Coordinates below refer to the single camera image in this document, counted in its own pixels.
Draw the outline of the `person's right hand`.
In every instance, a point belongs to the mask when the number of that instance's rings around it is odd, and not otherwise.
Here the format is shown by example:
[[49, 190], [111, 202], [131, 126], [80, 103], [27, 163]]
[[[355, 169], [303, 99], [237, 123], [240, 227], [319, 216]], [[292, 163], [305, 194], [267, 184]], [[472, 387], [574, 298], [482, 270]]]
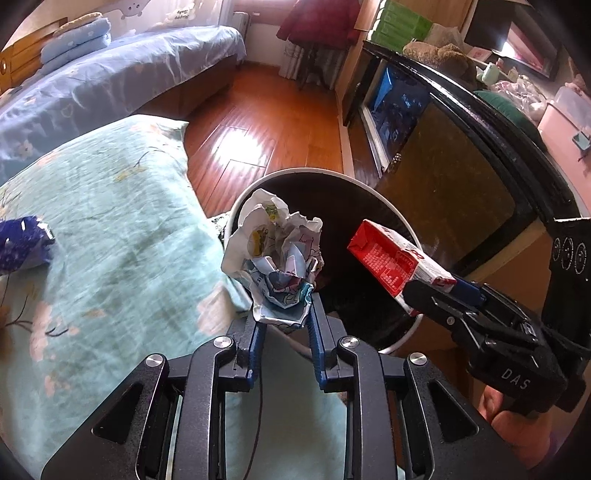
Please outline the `person's right hand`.
[[534, 418], [509, 411], [504, 407], [504, 395], [490, 386], [481, 394], [478, 411], [528, 470], [545, 466], [554, 455], [552, 412]]

